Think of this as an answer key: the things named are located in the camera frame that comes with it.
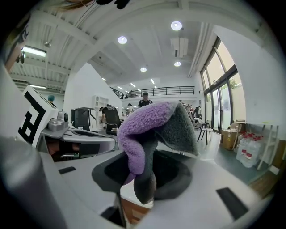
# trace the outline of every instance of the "gray floor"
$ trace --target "gray floor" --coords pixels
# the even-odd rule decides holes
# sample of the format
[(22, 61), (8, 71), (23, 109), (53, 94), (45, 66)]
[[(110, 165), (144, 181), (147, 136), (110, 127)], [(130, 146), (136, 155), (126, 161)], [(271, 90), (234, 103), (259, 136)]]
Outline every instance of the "gray floor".
[[(106, 135), (106, 131), (99, 131), (99, 133)], [(195, 134), (196, 138), (198, 139), (199, 131), (195, 131)], [(208, 142), (208, 145), (206, 145), (206, 136), (204, 136), (202, 140), (200, 139), (198, 142), (198, 152), (200, 153), (200, 159), (216, 163), (217, 165), (229, 171), (246, 184), (249, 184), (255, 179), (259, 178), (268, 169), (268, 165), (266, 163), (262, 164), (260, 170), (257, 170), (256, 167), (244, 167), (236, 159), (235, 152), (226, 150), (225, 148), (221, 147), (219, 143), (220, 134), (217, 134), (215, 132), (211, 133), (211, 142)], [(159, 143), (157, 149), (171, 151), (167, 146), (162, 143)]]

